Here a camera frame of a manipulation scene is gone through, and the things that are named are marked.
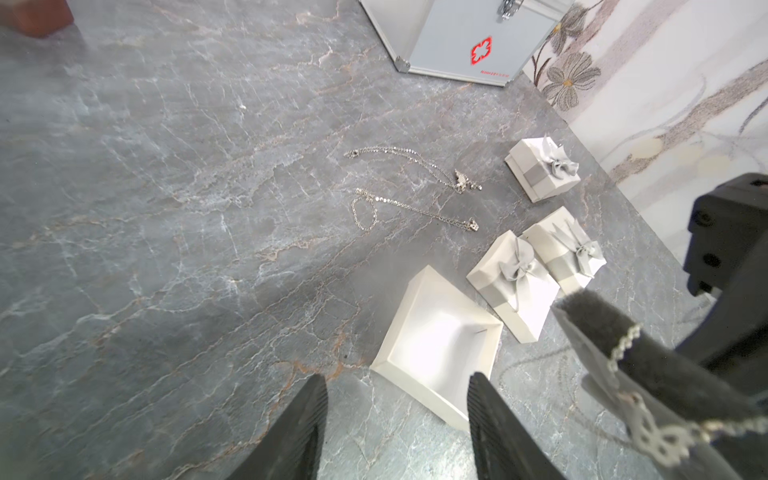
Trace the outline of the white bow jewelry box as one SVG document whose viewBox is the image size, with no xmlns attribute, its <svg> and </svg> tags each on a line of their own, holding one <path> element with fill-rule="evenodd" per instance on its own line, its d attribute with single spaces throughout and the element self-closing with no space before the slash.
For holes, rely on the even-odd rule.
<svg viewBox="0 0 768 480">
<path fill-rule="evenodd" d="M 500 235 L 467 280 L 520 343 L 539 340 L 559 284 L 533 246 L 513 232 Z"/>
<path fill-rule="evenodd" d="M 504 328 L 427 266 L 409 281 L 371 369 L 467 432 L 470 377 L 491 375 Z"/>
</svg>

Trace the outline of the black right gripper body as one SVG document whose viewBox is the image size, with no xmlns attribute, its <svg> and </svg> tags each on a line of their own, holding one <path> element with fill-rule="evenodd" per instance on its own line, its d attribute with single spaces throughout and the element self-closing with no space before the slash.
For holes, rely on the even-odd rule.
<svg viewBox="0 0 768 480">
<path fill-rule="evenodd" d="M 694 295 L 719 296 L 678 351 L 716 372 L 767 330 L 767 176 L 742 174 L 693 204 L 683 270 Z"/>
</svg>

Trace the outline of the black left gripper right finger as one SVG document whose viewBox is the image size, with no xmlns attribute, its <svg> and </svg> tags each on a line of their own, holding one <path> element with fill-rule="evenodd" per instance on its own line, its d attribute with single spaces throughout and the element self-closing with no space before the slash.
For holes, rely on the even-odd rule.
<svg viewBox="0 0 768 480">
<path fill-rule="evenodd" d="M 564 479 L 482 372 L 470 377 L 467 409 L 479 479 Z"/>
</svg>

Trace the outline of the silver aluminium first aid case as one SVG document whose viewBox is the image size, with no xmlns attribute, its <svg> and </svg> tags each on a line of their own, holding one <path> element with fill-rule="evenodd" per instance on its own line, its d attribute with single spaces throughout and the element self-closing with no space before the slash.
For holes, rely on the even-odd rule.
<svg viewBox="0 0 768 480">
<path fill-rule="evenodd" d="M 395 68 L 506 86 L 574 5 L 551 0 L 361 0 Z"/>
</svg>

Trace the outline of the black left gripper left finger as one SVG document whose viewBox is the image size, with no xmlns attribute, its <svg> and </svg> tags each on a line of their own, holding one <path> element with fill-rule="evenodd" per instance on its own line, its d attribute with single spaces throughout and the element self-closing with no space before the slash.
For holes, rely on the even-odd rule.
<svg viewBox="0 0 768 480">
<path fill-rule="evenodd" d="M 314 374 L 228 479 L 316 479 L 327 413 L 326 380 Z"/>
</svg>

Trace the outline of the small dark red box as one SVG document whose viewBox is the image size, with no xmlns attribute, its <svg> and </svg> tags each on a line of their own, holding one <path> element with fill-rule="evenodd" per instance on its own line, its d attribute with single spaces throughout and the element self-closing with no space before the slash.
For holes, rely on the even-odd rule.
<svg viewBox="0 0 768 480">
<path fill-rule="evenodd" d="M 1 25 L 44 38 L 74 23 L 66 0 L 1 0 Z"/>
</svg>

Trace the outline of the white jewelry box lid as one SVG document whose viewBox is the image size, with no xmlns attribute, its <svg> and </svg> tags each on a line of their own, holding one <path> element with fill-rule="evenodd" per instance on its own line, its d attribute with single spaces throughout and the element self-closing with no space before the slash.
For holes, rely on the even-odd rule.
<svg viewBox="0 0 768 480">
<path fill-rule="evenodd" d="M 564 295 L 585 289 L 607 264 L 593 240 L 566 207 L 560 207 L 522 233 Z"/>
<path fill-rule="evenodd" d="M 533 203 L 563 194 L 581 181 L 579 164 L 551 137 L 521 139 L 505 163 Z"/>
</svg>

